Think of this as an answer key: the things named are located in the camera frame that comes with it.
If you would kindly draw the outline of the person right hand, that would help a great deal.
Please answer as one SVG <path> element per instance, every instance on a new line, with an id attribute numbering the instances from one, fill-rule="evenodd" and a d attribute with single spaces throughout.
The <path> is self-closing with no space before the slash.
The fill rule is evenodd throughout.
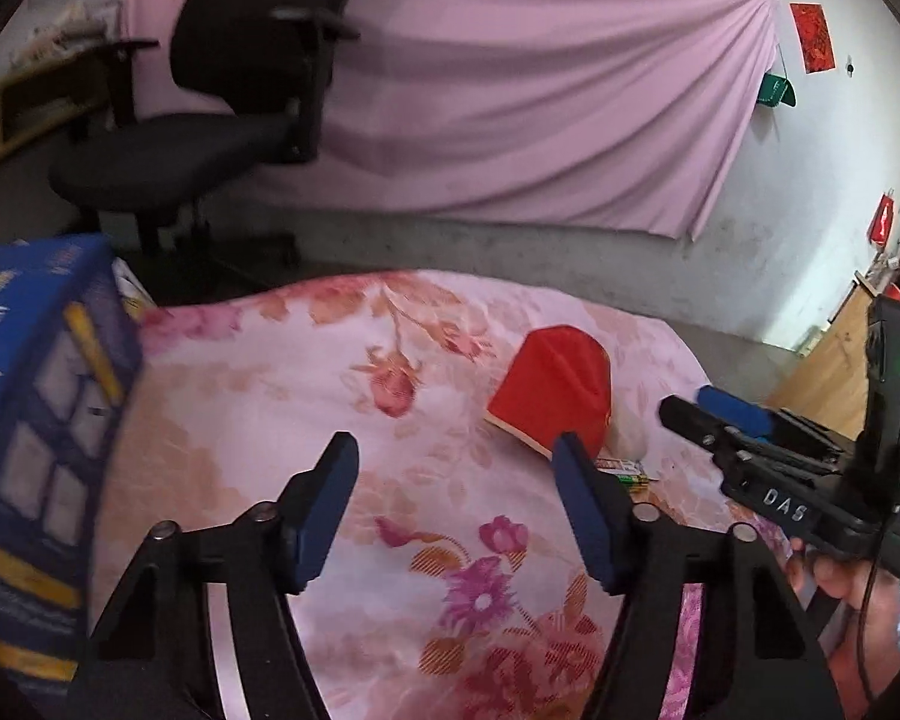
<path id="1" fill-rule="evenodd" d="M 841 696 L 845 717 L 863 718 L 870 707 L 866 699 L 868 692 L 877 699 L 900 672 L 900 582 L 883 569 L 878 569 L 875 574 L 863 634 L 863 664 L 870 683 L 870 691 L 866 692 L 857 663 L 857 628 L 870 580 L 870 562 L 841 562 L 820 551 L 809 553 L 798 538 L 790 540 L 790 549 L 792 554 L 785 564 L 785 573 L 793 591 L 802 593 L 803 585 L 811 580 L 816 589 L 845 603 L 850 610 L 841 642 L 829 655 L 829 668 Z"/>

